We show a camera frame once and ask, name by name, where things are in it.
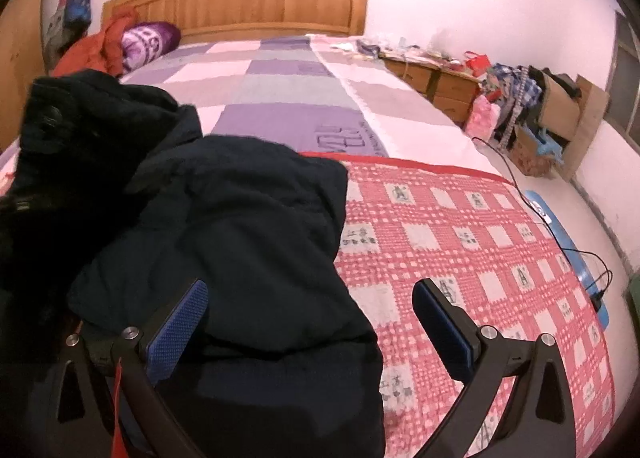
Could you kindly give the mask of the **blue board on floor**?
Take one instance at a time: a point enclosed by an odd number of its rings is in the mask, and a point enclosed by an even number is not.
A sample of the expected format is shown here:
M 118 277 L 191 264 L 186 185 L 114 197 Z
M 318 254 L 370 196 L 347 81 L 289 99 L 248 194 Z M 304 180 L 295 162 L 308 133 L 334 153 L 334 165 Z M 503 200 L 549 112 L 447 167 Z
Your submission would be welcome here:
M 603 329 L 608 328 L 610 316 L 608 316 L 608 309 L 604 304 L 603 297 L 608 291 L 608 287 L 612 284 L 614 277 L 612 270 L 610 270 L 608 264 L 606 264 L 604 259 L 602 259 L 597 253 L 588 250 L 580 250 L 576 247 L 576 244 L 573 239 L 570 238 L 567 230 L 540 195 L 532 190 L 526 190 L 524 192 L 524 197 L 526 204 L 536 211 L 536 215 L 544 220 L 547 225 L 547 232 L 552 235 L 565 254 L 565 259 L 568 264 L 570 264 L 570 267 L 578 278 L 582 288 L 585 289 L 585 292 L 589 296 L 589 300 L 597 314 L 601 327 Z M 591 270 L 585 261 L 586 256 L 591 256 L 601 264 L 602 272 L 597 277 L 594 277 L 591 273 Z

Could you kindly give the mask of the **purple patterned pillow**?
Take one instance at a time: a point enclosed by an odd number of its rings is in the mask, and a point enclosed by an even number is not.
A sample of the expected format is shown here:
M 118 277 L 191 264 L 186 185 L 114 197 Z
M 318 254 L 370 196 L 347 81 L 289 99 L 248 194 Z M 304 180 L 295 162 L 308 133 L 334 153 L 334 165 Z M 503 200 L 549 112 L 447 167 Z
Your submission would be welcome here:
M 176 48 L 181 31 L 170 22 L 142 22 L 122 35 L 122 66 L 129 74 Z

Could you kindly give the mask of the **red checkered blanket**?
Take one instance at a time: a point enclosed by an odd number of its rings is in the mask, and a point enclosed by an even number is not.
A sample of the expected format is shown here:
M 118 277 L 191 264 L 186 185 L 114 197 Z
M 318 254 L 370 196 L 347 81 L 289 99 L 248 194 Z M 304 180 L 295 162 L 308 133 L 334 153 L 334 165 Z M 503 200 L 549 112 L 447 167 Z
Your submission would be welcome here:
M 473 178 L 383 166 L 370 157 L 301 155 L 337 161 L 348 174 L 334 266 L 382 354 L 380 457 L 419 457 L 463 389 L 414 314 L 412 289 L 422 279 L 431 279 L 478 326 L 494 326 L 510 339 L 555 338 L 572 396 L 574 457 L 591 455 L 613 420 L 608 348 L 565 254 L 514 186 L 498 175 Z M 479 457 L 489 443 L 514 381 L 502 380 L 463 457 Z

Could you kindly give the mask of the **pile of bags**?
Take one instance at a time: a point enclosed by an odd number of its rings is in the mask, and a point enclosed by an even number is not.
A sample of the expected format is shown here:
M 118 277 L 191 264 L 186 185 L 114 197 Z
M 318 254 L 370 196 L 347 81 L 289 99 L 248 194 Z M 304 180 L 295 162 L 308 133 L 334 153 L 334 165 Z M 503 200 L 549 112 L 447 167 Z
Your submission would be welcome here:
M 52 71 L 62 56 L 87 34 L 92 22 L 91 0 L 59 0 L 43 43 L 44 68 Z

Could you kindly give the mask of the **purple pink patchwork bedsheet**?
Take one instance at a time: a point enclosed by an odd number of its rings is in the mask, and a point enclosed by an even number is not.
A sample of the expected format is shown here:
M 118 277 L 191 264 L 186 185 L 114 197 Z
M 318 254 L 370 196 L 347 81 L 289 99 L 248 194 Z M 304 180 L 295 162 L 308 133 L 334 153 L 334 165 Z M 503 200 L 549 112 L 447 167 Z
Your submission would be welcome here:
M 205 135 L 257 137 L 307 154 L 493 178 L 497 170 L 444 113 L 354 42 L 324 36 L 180 46 L 134 70 L 195 106 Z

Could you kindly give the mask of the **orange padded jacket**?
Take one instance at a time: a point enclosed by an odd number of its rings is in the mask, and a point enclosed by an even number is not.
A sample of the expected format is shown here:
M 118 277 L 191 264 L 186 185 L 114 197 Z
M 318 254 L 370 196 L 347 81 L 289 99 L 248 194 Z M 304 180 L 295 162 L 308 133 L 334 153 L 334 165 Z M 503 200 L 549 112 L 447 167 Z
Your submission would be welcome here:
M 98 33 L 78 40 L 66 51 L 51 76 L 63 77 L 91 69 L 120 77 L 124 73 L 122 36 L 137 25 L 138 18 L 137 11 L 132 7 L 116 10 Z

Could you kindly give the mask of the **cardboard box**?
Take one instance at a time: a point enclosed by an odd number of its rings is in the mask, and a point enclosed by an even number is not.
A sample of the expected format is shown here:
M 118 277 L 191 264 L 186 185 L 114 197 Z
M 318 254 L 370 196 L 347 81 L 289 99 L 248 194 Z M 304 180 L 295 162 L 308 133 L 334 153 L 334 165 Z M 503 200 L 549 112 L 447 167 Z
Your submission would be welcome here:
M 582 76 L 573 80 L 547 68 L 529 67 L 527 80 L 539 93 L 522 99 L 509 156 L 526 176 L 556 171 L 569 181 L 596 138 L 610 96 Z

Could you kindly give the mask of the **wooden nightstand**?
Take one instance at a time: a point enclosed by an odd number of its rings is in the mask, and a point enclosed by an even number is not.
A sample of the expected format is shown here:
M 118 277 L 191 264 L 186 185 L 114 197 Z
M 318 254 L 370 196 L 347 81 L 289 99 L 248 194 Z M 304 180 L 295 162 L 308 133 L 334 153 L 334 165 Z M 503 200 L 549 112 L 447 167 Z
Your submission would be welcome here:
M 383 56 L 385 67 L 410 88 L 425 97 L 458 126 L 469 119 L 472 105 L 480 94 L 480 82 L 463 72 L 429 62 Z

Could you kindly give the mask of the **wooden wardrobe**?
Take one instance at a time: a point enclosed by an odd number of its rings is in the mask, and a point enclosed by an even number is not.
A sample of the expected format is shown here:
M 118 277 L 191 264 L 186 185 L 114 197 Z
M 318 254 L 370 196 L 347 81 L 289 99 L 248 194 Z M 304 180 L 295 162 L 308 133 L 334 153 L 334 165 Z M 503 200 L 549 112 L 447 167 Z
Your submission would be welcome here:
M 32 80 L 46 73 L 42 45 L 42 0 L 9 0 L 1 13 L 0 144 L 17 139 Z

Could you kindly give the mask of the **dark navy jacket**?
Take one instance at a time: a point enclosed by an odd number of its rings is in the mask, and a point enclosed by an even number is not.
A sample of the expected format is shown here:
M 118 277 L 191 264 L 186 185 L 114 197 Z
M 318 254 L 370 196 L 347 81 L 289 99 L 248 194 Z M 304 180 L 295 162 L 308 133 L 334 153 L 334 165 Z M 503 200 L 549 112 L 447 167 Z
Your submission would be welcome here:
M 44 451 L 47 374 L 194 282 L 208 307 L 157 392 L 207 457 L 379 457 L 383 359 L 334 261 L 348 174 L 86 70 L 32 82 L 1 199 L 1 452 Z

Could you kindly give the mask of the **pile of clothes clutter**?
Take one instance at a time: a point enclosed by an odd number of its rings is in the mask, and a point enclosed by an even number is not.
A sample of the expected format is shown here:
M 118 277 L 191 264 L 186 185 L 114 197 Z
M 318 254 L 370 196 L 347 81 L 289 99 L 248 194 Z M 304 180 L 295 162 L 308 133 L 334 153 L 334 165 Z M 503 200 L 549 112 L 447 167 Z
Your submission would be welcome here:
M 499 118 L 492 136 L 506 149 L 516 141 L 516 127 L 535 115 L 544 98 L 546 84 L 542 72 L 533 66 L 511 66 L 496 62 L 484 64 L 480 94 L 499 107 Z

